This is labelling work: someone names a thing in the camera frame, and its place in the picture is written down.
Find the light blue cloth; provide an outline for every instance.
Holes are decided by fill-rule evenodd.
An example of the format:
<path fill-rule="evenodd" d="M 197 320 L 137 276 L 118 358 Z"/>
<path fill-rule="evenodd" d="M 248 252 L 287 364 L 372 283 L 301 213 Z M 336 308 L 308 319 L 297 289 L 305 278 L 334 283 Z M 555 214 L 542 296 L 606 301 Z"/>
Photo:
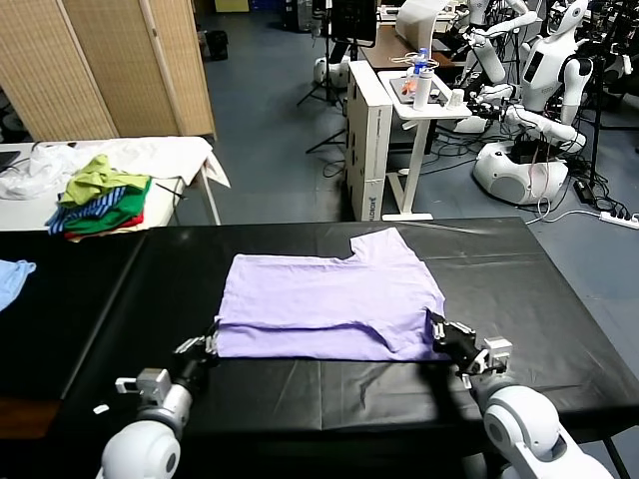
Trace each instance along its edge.
<path fill-rule="evenodd" d="M 0 311 L 18 297 L 27 276 L 35 268 L 35 262 L 25 260 L 12 262 L 0 259 Z"/>

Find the white table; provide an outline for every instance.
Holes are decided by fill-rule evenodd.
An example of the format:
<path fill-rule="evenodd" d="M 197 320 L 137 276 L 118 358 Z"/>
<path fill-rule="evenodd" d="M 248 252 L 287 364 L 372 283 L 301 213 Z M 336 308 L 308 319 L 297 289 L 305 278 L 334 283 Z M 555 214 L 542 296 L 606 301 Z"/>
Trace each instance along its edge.
<path fill-rule="evenodd" d="M 406 186 L 403 188 L 399 182 L 397 173 L 388 173 L 386 177 L 390 183 L 392 194 L 395 196 L 397 206 L 399 207 L 398 215 L 383 215 L 382 219 L 385 221 L 410 221 L 410 220 L 432 220 L 432 215 L 428 213 L 414 214 L 412 212 L 412 203 L 415 198 L 415 192 L 417 190 L 417 182 L 419 180 L 419 173 L 421 170 L 421 163 L 423 161 L 423 151 L 426 146 L 426 138 L 428 136 L 428 129 L 430 127 L 431 120 L 454 120 L 461 118 L 468 118 L 472 115 L 465 105 L 448 110 L 445 107 L 436 103 L 429 103 L 425 110 L 415 110 L 412 105 L 403 104 L 397 94 L 390 85 L 390 80 L 395 78 L 401 78 L 406 75 L 405 70 L 379 72 L 377 74 L 381 83 L 386 88 L 392 105 L 397 112 L 397 115 L 402 120 L 408 122 L 414 122 L 417 126 L 417 133 L 415 134 L 415 142 L 412 146 L 412 153 L 410 154 L 410 164 L 408 166 L 408 175 L 406 176 Z M 441 93 L 450 98 L 451 92 L 448 87 L 437 77 L 433 75 L 432 82 Z"/>
<path fill-rule="evenodd" d="M 78 144 L 88 145 L 102 143 L 100 142 L 77 142 Z M 65 145 L 67 142 L 41 143 L 40 145 Z M 17 144 L 0 144 L 0 152 L 20 152 L 20 157 L 12 163 L 17 163 L 29 158 L 33 149 L 33 143 L 17 143 Z M 197 173 L 198 186 L 205 202 L 207 215 L 214 225 L 220 224 L 218 210 L 207 181 L 207 172 L 204 164 L 207 158 L 202 158 L 202 166 Z M 214 165 L 219 171 L 224 172 L 219 166 L 217 160 Z M 180 195 L 185 189 L 185 183 L 180 178 L 170 179 L 152 179 L 151 187 L 145 198 L 144 221 L 139 225 L 140 230 L 148 228 L 165 227 L 178 203 L 180 197 L 171 192 Z M 36 231 L 46 230 L 45 222 L 49 220 L 57 210 L 58 194 L 57 191 L 50 191 L 43 196 L 34 200 L 4 200 L 0 199 L 0 231 Z"/>

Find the folded t-shirt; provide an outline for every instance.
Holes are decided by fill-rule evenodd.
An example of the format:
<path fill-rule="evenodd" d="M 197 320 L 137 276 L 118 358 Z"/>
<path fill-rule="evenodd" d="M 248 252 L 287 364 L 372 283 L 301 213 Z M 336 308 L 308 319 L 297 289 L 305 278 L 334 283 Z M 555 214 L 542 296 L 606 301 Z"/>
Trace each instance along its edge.
<path fill-rule="evenodd" d="M 435 359 L 429 312 L 444 297 L 397 229 L 350 240 L 348 259 L 234 258 L 220 313 L 221 357 Z"/>

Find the power strip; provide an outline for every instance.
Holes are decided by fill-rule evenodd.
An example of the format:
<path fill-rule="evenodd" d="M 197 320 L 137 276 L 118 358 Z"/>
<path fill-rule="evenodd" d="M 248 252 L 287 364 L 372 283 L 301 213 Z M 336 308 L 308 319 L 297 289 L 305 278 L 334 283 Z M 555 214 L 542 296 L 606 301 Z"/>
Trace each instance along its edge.
<path fill-rule="evenodd" d="M 606 223 L 612 223 L 613 225 L 619 225 L 620 227 L 639 230 L 639 220 L 637 220 L 636 217 L 633 217 L 630 220 L 624 220 L 623 218 L 613 217 L 608 212 L 602 212 L 599 216 L 599 220 Z"/>

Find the black table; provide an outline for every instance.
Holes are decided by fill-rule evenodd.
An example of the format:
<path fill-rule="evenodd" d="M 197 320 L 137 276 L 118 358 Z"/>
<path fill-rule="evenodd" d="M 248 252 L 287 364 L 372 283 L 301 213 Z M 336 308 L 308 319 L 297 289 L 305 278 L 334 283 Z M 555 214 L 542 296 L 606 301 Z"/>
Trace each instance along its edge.
<path fill-rule="evenodd" d="M 36 263 L 0 312 L 0 396 L 64 398 L 143 240 L 75 244 L 46 232 L 0 234 L 0 258 Z"/>
<path fill-rule="evenodd" d="M 115 378 L 171 365 L 171 350 L 217 312 L 236 253 L 344 258 L 349 238 L 391 226 L 426 261 L 446 295 L 446 316 L 474 327 L 478 337 L 510 339 L 508 374 L 546 394 L 577 440 L 636 423 L 639 382 L 520 219 L 237 226 L 147 234 L 52 441 L 99 443 L 126 423 L 130 416 L 113 398 Z M 370 464 L 485 446 L 474 402 L 441 364 L 227 360 L 210 379 L 192 409 L 187 457 L 200 450 L 209 460 L 215 450 L 216 460 L 232 461 L 240 448 Z M 104 400 L 115 412 L 94 416 Z"/>

